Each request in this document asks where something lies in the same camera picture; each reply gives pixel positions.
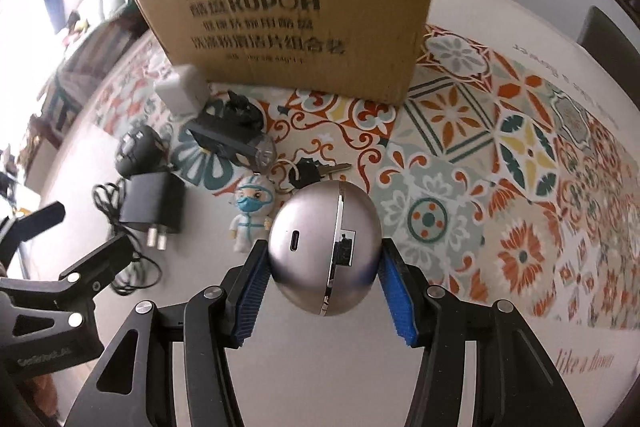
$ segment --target metal key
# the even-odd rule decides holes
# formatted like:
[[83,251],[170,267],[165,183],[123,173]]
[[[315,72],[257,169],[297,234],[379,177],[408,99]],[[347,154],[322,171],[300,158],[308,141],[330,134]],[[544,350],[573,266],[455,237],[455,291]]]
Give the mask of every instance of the metal key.
[[351,168],[350,163],[338,163],[338,165],[324,165],[319,161],[313,161],[309,158],[302,158],[296,163],[299,178],[296,178],[294,169],[289,171],[289,183],[294,188],[303,188],[307,185],[319,182],[325,176],[334,172],[345,171]]

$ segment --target white cube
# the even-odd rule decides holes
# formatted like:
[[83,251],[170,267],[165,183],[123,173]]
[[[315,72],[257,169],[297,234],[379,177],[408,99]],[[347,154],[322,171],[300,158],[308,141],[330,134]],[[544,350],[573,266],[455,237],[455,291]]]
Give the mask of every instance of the white cube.
[[209,84],[191,64],[173,67],[173,71],[154,84],[156,94],[175,116],[195,116],[209,100]]

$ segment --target tile pattern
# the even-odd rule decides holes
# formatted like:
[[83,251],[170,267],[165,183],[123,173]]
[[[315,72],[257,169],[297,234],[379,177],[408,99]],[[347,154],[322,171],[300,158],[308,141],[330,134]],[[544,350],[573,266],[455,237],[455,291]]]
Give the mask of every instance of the tile pattern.
[[[242,169],[201,150],[153,93],[170,64],[152,36],[104,88],[95,122],[114,136],[146,122],[179,174],[213,194]],[[507,298],[530,315],[640,328],[636,161],[557,86],[479,42],[427,26],[398,109],[344,96],[211,84],[260,107],[281,158],[350,162],[407,262],[461,298]],[[272,179],[287,198],[288,167]]]

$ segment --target black power adapter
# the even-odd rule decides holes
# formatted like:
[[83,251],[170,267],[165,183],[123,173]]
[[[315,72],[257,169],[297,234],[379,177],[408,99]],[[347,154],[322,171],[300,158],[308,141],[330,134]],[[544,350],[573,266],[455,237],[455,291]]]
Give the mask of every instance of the black power adapter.
[[168,171],[132,176],[120,211],[120,223],[128,229],[146,232],[146,245],[166,249],[166,236],[182,227],[185,185]]

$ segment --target blue gripper pad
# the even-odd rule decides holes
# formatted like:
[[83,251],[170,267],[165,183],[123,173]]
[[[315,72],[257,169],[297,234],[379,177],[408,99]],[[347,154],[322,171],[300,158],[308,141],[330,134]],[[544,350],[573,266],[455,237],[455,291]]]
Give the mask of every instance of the blue gripper pad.
[[242,346],[244,340],[249,338],[254,331],[255,321],[258,318],[258,311],[262,304],[264,292],[271,277],[271,266],[269,255],[264,252],[249,277],[241,297],[236,304],[236,327],[234,327],[231,337]]
[[[395,247],[394,250],[394,253],[399,256]],[[415,347],[418,340],[418,330],[415,326],[414,304],[394,262],[393,253],[389,252],[384,244],[382,258],[378,265],[378,278],[382,284],[386,304],[389,306],[398,335],[404,339],[407,346]]]

